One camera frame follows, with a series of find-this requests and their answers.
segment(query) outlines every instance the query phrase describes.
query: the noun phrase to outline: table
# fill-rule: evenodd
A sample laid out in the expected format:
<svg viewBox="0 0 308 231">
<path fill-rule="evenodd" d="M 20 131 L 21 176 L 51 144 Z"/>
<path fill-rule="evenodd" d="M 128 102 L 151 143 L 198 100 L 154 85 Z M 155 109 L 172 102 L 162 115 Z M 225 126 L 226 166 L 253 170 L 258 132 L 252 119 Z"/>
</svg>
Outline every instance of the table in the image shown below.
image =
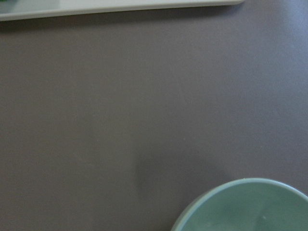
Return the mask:
<svg viewBox="0 0 308 231">
<path fill-rule="evenodd" d="M 308 193 L 308 2 L 0 23 L 6 230 L 168 231 L 262 177 Z"/>
</svg>

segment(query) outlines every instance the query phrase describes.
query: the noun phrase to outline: gray surface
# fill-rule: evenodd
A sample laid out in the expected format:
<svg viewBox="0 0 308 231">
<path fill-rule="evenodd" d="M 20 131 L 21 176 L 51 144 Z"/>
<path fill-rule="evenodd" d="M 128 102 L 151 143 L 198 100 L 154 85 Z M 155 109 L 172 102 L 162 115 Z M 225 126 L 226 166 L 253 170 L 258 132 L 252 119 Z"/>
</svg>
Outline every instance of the gray surface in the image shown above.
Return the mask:
<svg viewBox="0 0 308 231">
<path fill-rule="evenodd" d="M 2 231 L 168 231 L 265 177 L 308 193 L 308 1 L 0 23 Z"/>
</svg>

